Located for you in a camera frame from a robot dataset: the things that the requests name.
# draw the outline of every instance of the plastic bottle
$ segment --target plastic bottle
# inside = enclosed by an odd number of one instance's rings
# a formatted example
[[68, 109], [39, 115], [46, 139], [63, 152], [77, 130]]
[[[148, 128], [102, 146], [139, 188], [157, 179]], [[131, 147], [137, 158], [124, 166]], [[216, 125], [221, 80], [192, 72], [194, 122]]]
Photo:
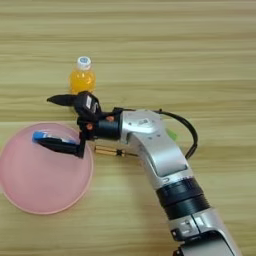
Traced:
[[77, 59], [77, 66], [69, 77], [72, 94], [78, 94], [81, 91], [93, 92], [96, 79], [91, 66], [89, 57], [82, 56]]

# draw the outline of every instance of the pink bowl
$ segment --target pink bowl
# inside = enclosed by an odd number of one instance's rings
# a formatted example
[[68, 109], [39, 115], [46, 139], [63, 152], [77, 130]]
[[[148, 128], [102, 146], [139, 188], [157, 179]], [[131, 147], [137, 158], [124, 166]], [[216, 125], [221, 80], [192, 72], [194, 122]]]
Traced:
[[5, 196], [21, 210], [57, 213], [85, 193], [93, 172], [92, 152], [86, 146], [83, 159], [53, 152], [32, 142], [35, 131], [79, 141], [76, 131], [60, 124], [37, 124], [23, 129], [2, 152], [0, 183]]

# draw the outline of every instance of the blue object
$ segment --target blue object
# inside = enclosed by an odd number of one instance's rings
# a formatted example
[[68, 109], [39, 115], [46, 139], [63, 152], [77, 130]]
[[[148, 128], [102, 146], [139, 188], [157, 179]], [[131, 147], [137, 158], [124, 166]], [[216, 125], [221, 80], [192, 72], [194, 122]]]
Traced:
[[59, 139], [62, 142], [76, 144], [76, 141], [74, 141], [74, 140], [66, 140], [66, 139], [59, 138], [59, 137], [53, 136], [47, 132], [42, 132], [42, 131], [35, 131], [33, 133], [32, 140], [33, 140], [33, 142], [38, 142], [39, 140], [46, 139], [46, 138]]

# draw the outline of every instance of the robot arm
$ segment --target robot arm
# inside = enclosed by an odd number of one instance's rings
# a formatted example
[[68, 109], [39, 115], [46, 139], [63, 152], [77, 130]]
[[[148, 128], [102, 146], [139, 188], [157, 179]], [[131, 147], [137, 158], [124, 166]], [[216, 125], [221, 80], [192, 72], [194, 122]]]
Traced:
[[88, 92], [57, 95], [48, 101], [74, 106], [80, 144], [38, 142], [53, 151], [83, 157], [86, 140], [120, 140], [137, 151], [180, 247], [174, 256], [242, 256], [217, 211], [207, 202], [180, 148], [168, 136], [159, 114], [149, 110], [102, 112]]
[[173, 239], [180, 242], [173, 255], [241, 256], [160, 116], [148, 110], [125, 111], [121, 122], [121, 142], [137, 151], [167, 214]]

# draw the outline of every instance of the bottle cap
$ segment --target bottle cap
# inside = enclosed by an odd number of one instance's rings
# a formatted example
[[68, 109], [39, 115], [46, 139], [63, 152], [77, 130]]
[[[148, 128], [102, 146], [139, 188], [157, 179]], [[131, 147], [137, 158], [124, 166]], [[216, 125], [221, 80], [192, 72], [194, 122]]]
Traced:
[[81, 70], [89, 70], [91, 68], [92, 61], [87, 56], [81, 56], [77, 59], [77, 68]]

